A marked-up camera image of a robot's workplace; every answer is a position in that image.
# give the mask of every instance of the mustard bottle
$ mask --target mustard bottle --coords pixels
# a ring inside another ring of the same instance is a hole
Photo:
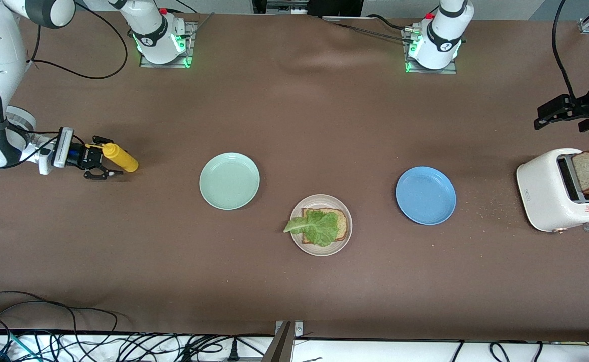
[[[138,169],[138,161],[115,143],[104,144],[102,154],[127,172],[134,172]]]

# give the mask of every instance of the light green plate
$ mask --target light green plate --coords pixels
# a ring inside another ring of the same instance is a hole
[[[240,153],[223,153],[212,158],[201,171],[199,187],[208,204],[217,209],[238,209],[256,195],[258,168]]]

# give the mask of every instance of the toaster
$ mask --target toaster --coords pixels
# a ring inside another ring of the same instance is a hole
[[[589,223],[589,194],[583,194],[572,157],[559,148],[520,165],[516,171],[527,218],[540,231],[556,232]]]

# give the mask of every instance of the lettuce leaf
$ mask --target lettuce leaf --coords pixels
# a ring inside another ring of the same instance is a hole
[[[324,211],[310,210],[304,217],[293,218],[288,221],[283,232],[292,234],[306,234],[306,239],[314,245],[326,247],[337,238],[339,227],[337,215]]]

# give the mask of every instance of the plate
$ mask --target plate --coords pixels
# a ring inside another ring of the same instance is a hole
[[[223,153],[203,167],[199,188],[208,204],[221,210],[233,210],[253,199],[259,181],[258,168],[249,157]]]
[[[331,245],[327,247],[320,247],[313,244],[304,244],[304,234],[292,234],[291,232],[290,236],[292,236],[292,240],[299,247],[299,249],[310,255],[331,256],[337,254],[341,249],[343,249],[343,247],[346,246],[348,240],[350,240],[350,235],[352,234],[352,217],[350,216],[350,212],[343,202],[341,202],[336,197],[332,197],[331,195],[311,195],[299,201],[299,204],[294,207],[292,214],[290,214],[290,219],[292,220],[292,218],[296,218],[297,216],[303,216],[303,209],[322,208],[338,209],[343,211],[343,213],[346,215],[346,218],[348,219],[348,234],[344,240],[334,241],[334,243],[331,243]]]
[[[409,219],[423,225],[437,225],[455,211],[455,189],[442,172],[415,167],[404,172],[395,188],[398,206]]]

